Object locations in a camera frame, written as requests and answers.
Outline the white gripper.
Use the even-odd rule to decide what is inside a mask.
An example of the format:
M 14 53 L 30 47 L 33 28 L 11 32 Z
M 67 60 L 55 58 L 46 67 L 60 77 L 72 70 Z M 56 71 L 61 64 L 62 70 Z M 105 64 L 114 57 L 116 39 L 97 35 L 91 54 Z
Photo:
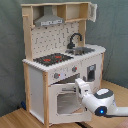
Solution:
M 92 91 L 92 87 L 93 87 L 94 83 L 93 82 L 85 82 L 81 78 L 78 78 L 75 80 L 75 85 L 76 85 L 77 98 L 79 100 L 81 100 L 86 93 L 89 93 Z

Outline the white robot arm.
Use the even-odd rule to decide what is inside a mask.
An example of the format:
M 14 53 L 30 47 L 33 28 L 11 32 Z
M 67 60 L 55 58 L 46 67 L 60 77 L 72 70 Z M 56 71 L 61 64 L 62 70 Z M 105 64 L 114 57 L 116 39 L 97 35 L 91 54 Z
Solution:
M 92 93 L 93 82 L 85 82 L 78 78 L 75 80 L 76 95 L 83 107 L 86 107 L 96 116 L 128 117 L 128 107 L 117 107 L 114 93 L 107 88 Z

